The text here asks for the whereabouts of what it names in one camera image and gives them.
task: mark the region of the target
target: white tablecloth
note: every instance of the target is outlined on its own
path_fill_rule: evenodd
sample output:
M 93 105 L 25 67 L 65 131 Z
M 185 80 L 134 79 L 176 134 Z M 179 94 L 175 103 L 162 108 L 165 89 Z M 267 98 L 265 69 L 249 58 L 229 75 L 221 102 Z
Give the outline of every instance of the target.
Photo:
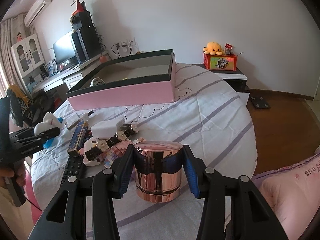
M 214 73 L 195 65 L 177 64 L 175 97 L 174 103 L 94 109 L 89 126 L 124 118 L 127 123 L 138 124 L 138 137 L 188 144 L 196 157 L 223 175 L 252 177 L 257 161 L 255 134 L 249 112 L 237 93 Z M 68 101 L 55 115 L 67 122 L 75 120 Z M 72 133 L 63 128 L 49 149 L 33 155 L 31 179 L 42 209 L 59 189 L 71 137 Z M 88 174 L 95 174 L 97 169 L 102 167 L 89 169 Z M 190 193 L 184 174 L 181 187 L 177 199 L 152 204 L 137 196 L 131 182 L 124 197 L 114 200 L 121 239 L 196 239 L 203 200 Z M 230 199 L 226 201 L 227 221 Z M 87 212 L 87 238 L 92 239 L 90 205 Z

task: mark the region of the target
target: brown floor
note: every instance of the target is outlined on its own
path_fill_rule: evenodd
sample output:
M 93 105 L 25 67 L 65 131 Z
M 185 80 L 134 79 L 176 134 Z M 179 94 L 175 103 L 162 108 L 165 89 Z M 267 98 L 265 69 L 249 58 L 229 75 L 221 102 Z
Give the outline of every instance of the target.
M 320 145 L 320 123 L 304 100 L 264 94 L 270 109 L 247 108 L 256 134 L 258 163 L 255 174 L 302 161 Z

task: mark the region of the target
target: monitor screen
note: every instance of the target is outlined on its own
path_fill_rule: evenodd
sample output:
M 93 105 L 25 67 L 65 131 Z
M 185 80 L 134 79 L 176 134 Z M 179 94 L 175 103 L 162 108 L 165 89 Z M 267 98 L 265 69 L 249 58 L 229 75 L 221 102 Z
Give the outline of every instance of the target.
M 60 65 L 68 59 L 76 56 L 71 42 L 71 34 L 72 31 L 64 35 L 53 45 L 53 51 L 56 57 L 57 65 Z

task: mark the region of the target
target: white air conditioner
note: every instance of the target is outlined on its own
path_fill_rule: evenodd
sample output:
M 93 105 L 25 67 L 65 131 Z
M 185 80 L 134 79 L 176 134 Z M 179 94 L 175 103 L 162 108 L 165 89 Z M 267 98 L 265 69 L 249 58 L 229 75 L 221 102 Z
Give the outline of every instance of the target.
M 50 3 L 51 0 L 37 0 L 24 18 L 24 25 L 30 27 L 37 16 L 40 15 Z

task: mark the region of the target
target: finger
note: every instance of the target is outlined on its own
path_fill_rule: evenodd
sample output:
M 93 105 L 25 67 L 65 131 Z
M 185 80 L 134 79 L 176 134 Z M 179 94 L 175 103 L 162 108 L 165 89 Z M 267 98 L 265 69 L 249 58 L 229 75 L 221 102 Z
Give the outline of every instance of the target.
M 0 168 L 0 176 L 11 178 L 14 176 L 14 171 L 8 167 L 2 167 Z
M 23 187 L 26 184 L 26 180 L 23 177 L 17 177 L 17 184 Z
M 4 182 L 4 178 L 3 177 L 0 177 L 0 187 L 4 187 L 4 188 L 7 187 L 7 184 Z
M 17 175 L 18 176 L 26 175 L 26 167 L 24 166 L 24 164 L 18 168 Z

